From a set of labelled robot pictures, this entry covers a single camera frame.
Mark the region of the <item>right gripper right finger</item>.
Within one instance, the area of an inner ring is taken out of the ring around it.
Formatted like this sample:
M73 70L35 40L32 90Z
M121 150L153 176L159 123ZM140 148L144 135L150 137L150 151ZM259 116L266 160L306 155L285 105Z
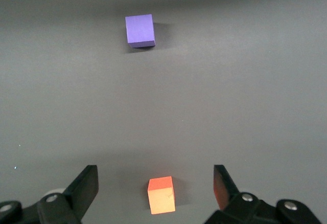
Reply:
M219 210L205 223L321 223L303 203L281 199L271 206L254 194L240 192L223 165L215 165L213 189Z

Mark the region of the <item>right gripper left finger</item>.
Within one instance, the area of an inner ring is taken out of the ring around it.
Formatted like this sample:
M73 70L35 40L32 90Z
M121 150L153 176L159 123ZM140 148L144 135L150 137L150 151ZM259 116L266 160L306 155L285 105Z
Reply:
M27 208L1 202L1 223L81 223L98 191L98 168L88 165L62 193L49 193Z

